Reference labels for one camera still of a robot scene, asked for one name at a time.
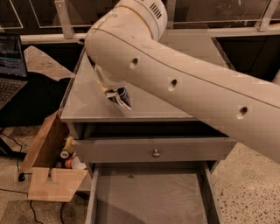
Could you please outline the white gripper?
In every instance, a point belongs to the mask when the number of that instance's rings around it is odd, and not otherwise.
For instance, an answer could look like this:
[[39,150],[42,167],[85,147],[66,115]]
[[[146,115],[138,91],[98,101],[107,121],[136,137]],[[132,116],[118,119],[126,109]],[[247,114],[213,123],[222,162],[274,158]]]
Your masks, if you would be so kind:
[[109,78],[110,73],[103,70],[100,66],[94,66],[94,72],[97,77],[97,81],[101,87],[103,93],[115,92],[119,88],[124,88],[126,83],[124,81],[115,81]]

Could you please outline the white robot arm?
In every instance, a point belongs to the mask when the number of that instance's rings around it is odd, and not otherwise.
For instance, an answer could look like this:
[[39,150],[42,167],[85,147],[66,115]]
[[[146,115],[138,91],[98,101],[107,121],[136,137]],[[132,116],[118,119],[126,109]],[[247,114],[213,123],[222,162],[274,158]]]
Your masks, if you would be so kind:
[[280,86],[159,43],[161,0],[120,0],[87,32],[87,56],[113,83],[129,82],[274,161]]

